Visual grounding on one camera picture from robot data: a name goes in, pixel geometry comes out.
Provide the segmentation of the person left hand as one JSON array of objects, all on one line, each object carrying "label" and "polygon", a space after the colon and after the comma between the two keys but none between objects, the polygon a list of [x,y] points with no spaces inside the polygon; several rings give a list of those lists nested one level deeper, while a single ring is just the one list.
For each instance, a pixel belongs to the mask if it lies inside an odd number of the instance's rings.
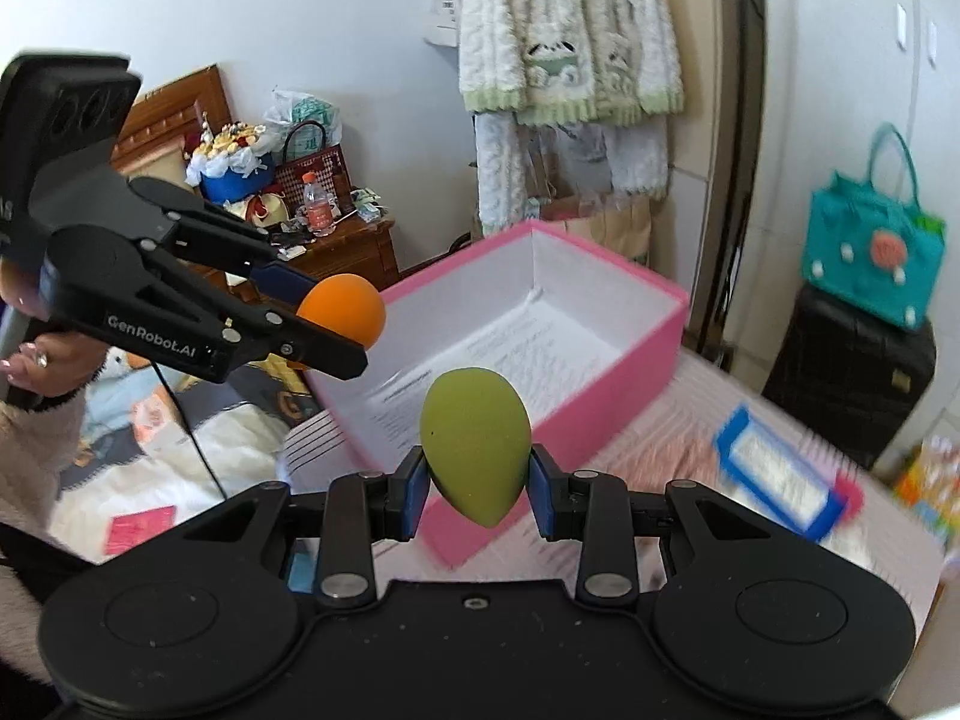
[{"label": "person left hand", "polygon": [[[39,298],[37,278],[6,260],[2,262],[2,301],[32,319],[49,318]],[[107,344],[73,330],[41,333],[2,359],[2,374],[13,387],[59,398],[88,385],[103,369],[107,351]]]}]

